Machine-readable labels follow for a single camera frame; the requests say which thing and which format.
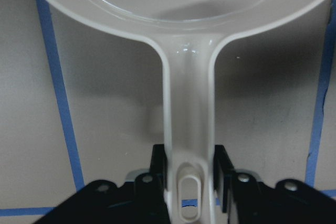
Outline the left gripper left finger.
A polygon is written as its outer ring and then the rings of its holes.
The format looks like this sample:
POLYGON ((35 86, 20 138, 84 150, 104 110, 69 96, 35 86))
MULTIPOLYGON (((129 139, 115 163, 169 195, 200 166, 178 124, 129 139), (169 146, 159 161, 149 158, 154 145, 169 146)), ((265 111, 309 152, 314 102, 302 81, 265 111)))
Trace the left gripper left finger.
POLYGON ((166 154, 152 148, 150 168, 118 187, 108 180, 90 182, 37 223, 170 223, 164 200, 166 154))

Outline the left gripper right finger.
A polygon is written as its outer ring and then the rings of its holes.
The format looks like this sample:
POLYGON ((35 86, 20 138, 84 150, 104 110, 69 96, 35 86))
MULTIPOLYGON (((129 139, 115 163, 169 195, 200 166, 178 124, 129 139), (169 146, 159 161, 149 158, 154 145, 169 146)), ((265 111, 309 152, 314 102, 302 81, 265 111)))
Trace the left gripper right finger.
POLYGON ((215 145, 214 188, 228 223, 335 223, 335 200, 296 179, 269 187, 215 145))

